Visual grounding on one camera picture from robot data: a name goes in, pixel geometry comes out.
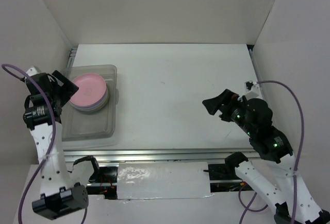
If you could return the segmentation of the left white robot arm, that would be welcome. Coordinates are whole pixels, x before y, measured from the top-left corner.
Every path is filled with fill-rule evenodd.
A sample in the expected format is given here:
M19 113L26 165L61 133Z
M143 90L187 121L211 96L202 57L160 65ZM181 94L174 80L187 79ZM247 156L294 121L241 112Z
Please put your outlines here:
M78 87L58 71L43 73L32 66L24 78L30 92L24 103L24 123L34 139L41 166L40 198L31 204L34 213L55 220L86 210L89 198L86 186L102 176L94 156L85 156L68 170L62 146L61 114L63 106Z

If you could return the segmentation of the cream plastic plate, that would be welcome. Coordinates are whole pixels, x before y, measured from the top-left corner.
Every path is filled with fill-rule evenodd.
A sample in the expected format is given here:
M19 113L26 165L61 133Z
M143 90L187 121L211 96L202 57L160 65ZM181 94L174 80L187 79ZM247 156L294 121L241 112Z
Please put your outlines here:
M79 107L77 108L77 110L83 113L96 113L106 108L106 106L108 105L108 101L109 101L109 96L107 95L104 96L97 103L92 104L91 106L88 107Z

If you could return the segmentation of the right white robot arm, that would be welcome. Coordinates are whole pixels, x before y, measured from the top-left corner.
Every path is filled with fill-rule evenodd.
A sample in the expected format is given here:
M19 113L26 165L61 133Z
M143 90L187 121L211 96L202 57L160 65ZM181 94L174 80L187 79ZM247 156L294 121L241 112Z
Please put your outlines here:
M249 137L249 143L269 166L277 185L267 180L241 152L225 159L229 178L246 182L270 207L276 223L329 223L329 212L311 196L302 176L294 169L296 158L287 137L272 125L273 112L259 98L226 89L219 96L203 100L210 115L234 122Z

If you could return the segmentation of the aluminium rail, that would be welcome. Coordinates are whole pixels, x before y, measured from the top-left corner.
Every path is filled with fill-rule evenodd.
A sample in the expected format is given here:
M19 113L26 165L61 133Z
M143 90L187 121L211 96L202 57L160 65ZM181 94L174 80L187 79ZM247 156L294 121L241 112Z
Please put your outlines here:
M65 151L65 161L74 162L85 156L94 156L100 164L172 161L217 161L234 152L242 152L247 158L259 158L252 149L162 149L162 150L81 150Z
M251 58L251 62L252 62L253 68L254 68L254 72L255 72L257 81L259 81L260 80L260 73L259 73L259 70L258 70L258 67L257 67L257 63L255 61L255 57L254 57L254 54L253 54L254 45L247 44L246 46L247 46L247 49L248 49L248 52L249 52L249 55L250 55L250 58ZM267 100L267 97L265 96L265 93L263 91L262 86L259 85L259 88L260 88L260 92L261 92L262 98L264 100Z

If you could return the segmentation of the white foil-edged board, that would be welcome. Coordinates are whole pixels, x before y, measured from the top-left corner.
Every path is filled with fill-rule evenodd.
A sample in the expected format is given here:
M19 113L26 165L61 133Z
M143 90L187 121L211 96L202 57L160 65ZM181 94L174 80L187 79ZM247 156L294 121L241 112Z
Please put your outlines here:
M207 198L210 191L206 162L122 163L118 167L120 200Z

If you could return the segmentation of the aluminium right side rail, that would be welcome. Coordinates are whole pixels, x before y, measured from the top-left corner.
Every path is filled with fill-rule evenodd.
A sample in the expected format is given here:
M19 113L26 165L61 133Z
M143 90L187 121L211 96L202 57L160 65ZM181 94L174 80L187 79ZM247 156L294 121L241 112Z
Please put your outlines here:
M249 55L250 55L250 58L251 58L251 62L252 62L253 68L254 68L254 72L255 72L257 81L259 81L260 80L260 73L259 73L259 70L258 70L258 67L257 67L257 63L255 61L255 57L254 57L254 54L253 54L254 45L247 44L246 46L247 46L247 49L248 49L248 52L249 52ZM259 85L259 88L260 88L260 92L261 92L262 98L264 100L267 100L267 97L265 96L265 93L263 91L262 86Z

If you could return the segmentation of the aluminium front rail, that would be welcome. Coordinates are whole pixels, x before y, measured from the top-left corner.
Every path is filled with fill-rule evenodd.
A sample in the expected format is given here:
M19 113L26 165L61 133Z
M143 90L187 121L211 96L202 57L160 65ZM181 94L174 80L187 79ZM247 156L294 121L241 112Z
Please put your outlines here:
M217 161L234 152L242 152L247 158L259 158L252 149L162 149L162 150L81 150L65 151L65 161L74 162L85 156L94 156L100 164L172 161Z

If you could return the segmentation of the pink plastic plate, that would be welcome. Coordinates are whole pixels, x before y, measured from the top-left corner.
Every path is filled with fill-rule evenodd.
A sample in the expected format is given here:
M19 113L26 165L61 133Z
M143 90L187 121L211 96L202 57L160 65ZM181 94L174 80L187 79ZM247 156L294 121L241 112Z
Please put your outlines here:
M100 101L106 93L104 78L95 73L80 75L72 80L78 91L71 97L70 104L78 107L88 107Z

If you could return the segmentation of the clear plastic bin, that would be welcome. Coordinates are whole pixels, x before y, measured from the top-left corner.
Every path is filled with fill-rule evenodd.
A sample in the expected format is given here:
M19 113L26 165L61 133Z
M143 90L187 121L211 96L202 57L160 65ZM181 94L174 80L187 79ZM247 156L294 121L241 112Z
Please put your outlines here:
M69 80L88 73L101 75L106 81L109 96L108 105L96 113L83 113L78 106L66 104L62 112L62 139L68 141L100 139L112 136L116 126L116 104L119 93L117 90L117 68L114 65L94 65L66 68L62 74Z

